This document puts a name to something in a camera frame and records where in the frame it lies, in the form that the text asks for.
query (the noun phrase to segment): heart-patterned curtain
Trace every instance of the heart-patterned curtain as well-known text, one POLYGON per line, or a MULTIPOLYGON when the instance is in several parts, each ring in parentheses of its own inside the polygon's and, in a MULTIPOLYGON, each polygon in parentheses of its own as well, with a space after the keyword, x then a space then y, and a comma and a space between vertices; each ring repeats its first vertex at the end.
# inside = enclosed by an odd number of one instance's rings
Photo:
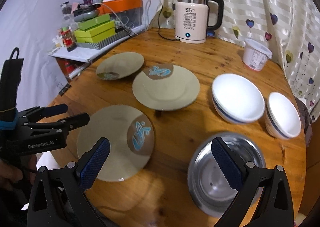
MULTIPOLYGON (((174 28, 172 4, 161 0, 160 26, 174 28)), ((267 46, 284 71, 294 95, 305 98, 310 117, 320 114, 320 13, 312 0, 224 0, 222 26, 208 36, 245 46, 252 38, 267 46)), ((209 25, 217 7, 210 5, 209 25)))

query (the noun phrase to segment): metal basin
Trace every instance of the metal basin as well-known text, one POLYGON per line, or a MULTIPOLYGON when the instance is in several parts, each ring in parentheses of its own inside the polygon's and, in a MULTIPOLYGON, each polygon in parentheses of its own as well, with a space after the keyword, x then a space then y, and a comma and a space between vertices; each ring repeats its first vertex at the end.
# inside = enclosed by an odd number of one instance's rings
MULTIPOLYGON (((230 188, 211 153, 211 142, 221 137, 232 151, 237 152, 245 161, 252 161, 258 167, 266 167, 259 147, 248 137, 222 132, 207 139, 194 153, 188 168, 188 187, 194 203, 206 214, 220 218, 237 194, 230 188)), ((252 204, 260 197, 258 188, 252 204)))

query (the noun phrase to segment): plate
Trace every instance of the plate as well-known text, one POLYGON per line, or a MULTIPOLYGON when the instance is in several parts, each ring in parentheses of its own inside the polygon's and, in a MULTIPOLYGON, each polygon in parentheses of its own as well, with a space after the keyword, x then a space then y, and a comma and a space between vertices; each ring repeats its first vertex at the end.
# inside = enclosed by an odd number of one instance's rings
POLYGON ((117 80, 138 71, 143 63, 143 56, 135 52, 115 54, 97 67, 96 74, 102 80, 117 80))
MULTIPOLYGON (((248 137, 222 132, 208 138, 194 153, 188 168, 188 188, 194 203, 206 214, 220 218, 227 210, 237 191, 232 189, 211 153, 211 142, 221 137, 230 149, 245 161, 258 167, 266 167, 263 154, 257 144, 248 137)), ((258 188, 253 204, 261 195, 258 188)))
POLYGON ((126 105, 109 106, 90 117, 78 136, 78 157, 100 137, 110 141, 110 154, 97 177, 107 182, 123 181, 137 174, 150 159, 155 139, 148 117, 126 105))
POLYGON ((172 64, 144 69, 133 81, 136 99, 155 110, 177 110, 192 104, 200 91, 197 77, 189 70, 172 64))

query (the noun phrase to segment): human hand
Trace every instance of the human hand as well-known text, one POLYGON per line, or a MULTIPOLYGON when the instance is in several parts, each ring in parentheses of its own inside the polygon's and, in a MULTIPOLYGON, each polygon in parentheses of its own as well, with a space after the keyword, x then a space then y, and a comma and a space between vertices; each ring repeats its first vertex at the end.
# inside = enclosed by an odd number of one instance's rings
MULTIPOLYGON (((36 155, 31 155, 28 167, 33 170, 37 170, 36 168, 37 157, 36 155)), ((8 165, 0 159, 0 188, 4 188, 6 190, 12 191, 13 187, 10 184, 11 182, 17 182, 22 179, 23 175, 20 169, 15 166, 8 165)), ((28 179, 31 184, 34 183, 36 178, 36 174, 28 172, 28 179)))

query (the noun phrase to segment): beige plate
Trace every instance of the beige plate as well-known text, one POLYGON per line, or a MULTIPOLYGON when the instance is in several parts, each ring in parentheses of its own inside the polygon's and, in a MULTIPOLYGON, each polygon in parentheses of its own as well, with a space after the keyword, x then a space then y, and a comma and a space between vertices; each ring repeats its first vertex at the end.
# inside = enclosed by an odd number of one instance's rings
POLYGON ((138 71, 143 66, 144 58, 135 52, 124 52, 104 60, 96 70, 102 80, 116 80, 138 71))
POLYGON ((154 147, 151 122, 141 111, 126 105, 103 108, 81 128, 77 153, 81 157, 100 137, 110 141, 110 154, 98 174, 108 182, 123 181, 142 169, 154 147))
POLYGON ((156 65, 137 75, 132 91, 140 103, 151 109, 168 111, 181 109, 196 100, 200 91, 197 77, 181 66, 171 67, 173 71, 169 75, 165 73, 171 70, 170 64, 156 65))

